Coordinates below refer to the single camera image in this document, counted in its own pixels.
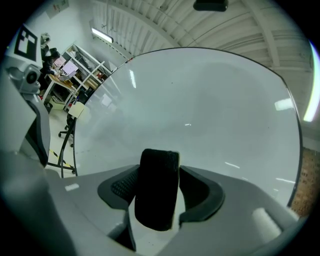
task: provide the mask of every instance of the white wall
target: white wall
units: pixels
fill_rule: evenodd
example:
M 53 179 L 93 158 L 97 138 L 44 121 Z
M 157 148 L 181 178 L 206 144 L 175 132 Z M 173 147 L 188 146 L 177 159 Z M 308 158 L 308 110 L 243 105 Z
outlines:
M 62 53 L 73 42 L 79 44 L 87 52 L 92 53 L 89 20 L 93 19 L 90 1 L 69 0 L 69 7 L 58 13 L 52 19 L 46 13 L 46 7 L 41 7 L 26 22 L 38 35 L 48 32 L 51 41 L 50 48 L 57 48 Z
M 303 137 L 302 144 L 307 149 L 320 152 L 320 141 L 319 140 L 314 140 L 314 139 L 310 139 L 307 137 Z

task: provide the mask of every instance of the white floor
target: white floor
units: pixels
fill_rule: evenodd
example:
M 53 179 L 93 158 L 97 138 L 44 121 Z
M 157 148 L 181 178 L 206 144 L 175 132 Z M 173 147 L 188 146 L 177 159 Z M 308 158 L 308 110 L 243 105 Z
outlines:
M 65 126 L 67 125 L 67 113 L 63 110 L 51 110 L 49 114 L 49 121 L 50 121 L 50 134 L 51 134 L 50 150 L 54 151 L 57 155 L 59 155 L 62 144 L 64 142 L 65 134 L 62 134 L 61 137 L 59 137 L 58 134 L 60 131 L 65 131 Z M 63 159 L 67 164 L 74 166 L 73 148 L 70 147 L 71 143 L 73 143 L 72 136 L 69 138 L 68 143 L 65 146 Z M 52 152 L 49 153 L 49 162 L 56 165 L 58 164 L 58 158 Z M 50 165 L 47 165 L 45 168 L 55 170 L 61 176 L 60 168 L 53 167 Z M 64 178 L 74 177 L 74 176 L 75 175 L 72 174 L 71 170 L 68 170 L 68 169 L 63 170 Z

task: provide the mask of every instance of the black chair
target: black chair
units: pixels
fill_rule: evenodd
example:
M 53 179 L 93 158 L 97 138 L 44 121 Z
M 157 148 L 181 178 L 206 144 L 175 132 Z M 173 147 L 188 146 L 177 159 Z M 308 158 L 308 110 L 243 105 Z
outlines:
M 88 100 L 88 98 L 90 98 L 90 96 L 94 93 L 94 90 L 89 88 L 88 90 L 83 90 L 82 88 L 79 90 L 79 93 L 78 93 L 78 97 L 72 102 L 72 104 L 75 104 L 76 102 L 81 102 L 83 104 L 85 104 Z M 61 137 L 61 134 L 67 134 L 68 130 L 70 129 L 71 127 L 71 124 L 72 124 L 72 121 L 73 121 L 73 117 L 72 115 L 68 114 L 66 116 L 66 126 L 64 127 L 65 130 L 62 130 L 59 132 L 58 136 Z M 70 132 L 70 134 L 72 136 L 74 136 L 75 134 L 75 127 L 73 127 L 72 131 Z
M 81 90 L 79 91 L 79 95 L 77 97 L 77 100 L 79 100 L 81 103 L 83 104 L 86 104 L 87 101 L 89 100 L 89 98 L 92 96 L 92 94 L 94 94 L 94 90 L 89 88 L 87 91 L 84 91 L 84 90 Z M 59 154 L 59 159 L 58 159 L 58 165 L 59 167 L 61 168 L 61 178 L 64 177 L 64 168 L 65 169 L 71 169 L 72 170 L 72 173 L 75 174 L 76 176 L 78 176 L 78 172 L 77 172 L 77 167 L 76 167 L 76 159 L 75 159 L 75 149 L 73 149 L 73 162 L 74 162 L 74 167 L 65 167 L 64 164 L 63 164 L 63 159 L 64 159 L 64 151 L 65 151 L 65 147 L 66 147 L 66 144 L 67 144 L 67 141 L 69 139 L 69 136 L 72 134 L 73 135 L 73 143 L 71 144 L 71 147 L 74 146 L 74 141 L 75 141 L 75 127 L 76 127 L 76 121 L 77 121 L 77 118 L 72 118 L 72 117 L 69 117 L 71 115 L 67 115 L 66 117 L 66 127 L 68 130 L 67 131 L 60 131 L 59 132 L 59 137 L 61 137 L 61 134 L 65 134 L 65 138 L 64 138 L 64 141 L 63 141 L 63 144 L 62 144 L 62 147 L 61 147 L 61 150 L 60 150 L 60 154 Z
M 65 130 L 62 130 L 62 131 L 59 132 L 59 134 L 58 134 L 59 137 L 61 137 L 61 134 L 67 134 L 69 128 L 71 127 L 72 121 L 73 121 L 72 115 L 68 114 L 68 115 L 66 116 L 66 126 L 64 127 Z M 72 129 L 72 131 L 71 131 L 70 134 L 71 134 L 72 136 L 74 136 L 74 127 L 73 127 L 73 129 Z

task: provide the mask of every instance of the black rubber pad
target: black rubber pad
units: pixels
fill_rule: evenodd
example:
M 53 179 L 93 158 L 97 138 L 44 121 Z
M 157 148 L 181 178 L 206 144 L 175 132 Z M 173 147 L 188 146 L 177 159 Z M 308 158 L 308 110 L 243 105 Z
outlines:
M 135 190 L 138 179 L 138 169 L 132 171 L 122 179 L 112 183 L 111 191 L 118 197 L 126 200 L 128 205 L 132 202 L 135 197 Z
M 178 185 L 179 153 L 145 149 L 137 179 L 136 219 L 150 229 L 169 230 L 172 227 Z
M 179 224 L 203 222 L 214 215 L 225 200 L 222 187 L 186 166 L 180 167 L 179 174 L 185 204 L 185 212 L 179 216 Z

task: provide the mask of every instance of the fluorescent light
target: fluorescent light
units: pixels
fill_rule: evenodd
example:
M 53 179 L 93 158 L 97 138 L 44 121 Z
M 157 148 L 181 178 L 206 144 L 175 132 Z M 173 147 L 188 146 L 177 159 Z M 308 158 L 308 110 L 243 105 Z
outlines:
M 288 182 L 288 183 L 293 183 L 293 184 L 296 183 L 295 181 L 287 180 L 287 179 L 284 179 L 284 178 L 275 178 L 275 179 L 278 180 L 278 181 L 282 181 L 282 182 Z
M 101 38 L 103 38 L 105 40 L 107 40 L 109 43 L 113 43 L 114 42 L 114 39 L 111 36 L 101 32 L 101 31 L 99 31 L 99 30 L 97 30 L 95 28 L 92 28 L 91 30 L 92 30 L 92 33 L 94 33 L 95 35 L 97 35 L 97 36 L 99 36 L 99 37 L 101 37 Z
M 134 88 L 137 88 L 134 72 L 133 72 L 131 69 L 129 70 L 129 72 L 130 72 L 130 77 L 131 77 L 132 86 L 133 86 Z
M 317 108 L 320 102 L 320 59 L 315 47 L 310 43 L 312 56 L 313 56 L 313 85 L 312 92 L 309 100 L 308 108 L 304 114 L 303 120 L 306 122 L 312 122 L 314 119 Z
M 228 166 L 233 166 L 233 167 L 235 167 L 235 168 L 240 169 L 239 166 L 236 166 L 236 165 L 234 165 L 234 164 L 232 164 L 232 163 L 229 163 L 229 162 L 224 162 L 224 163 L 227 164 Z
M 292 109 L 294 104 L 290 98 L 282 99 L 274 103 L 277 111 Z

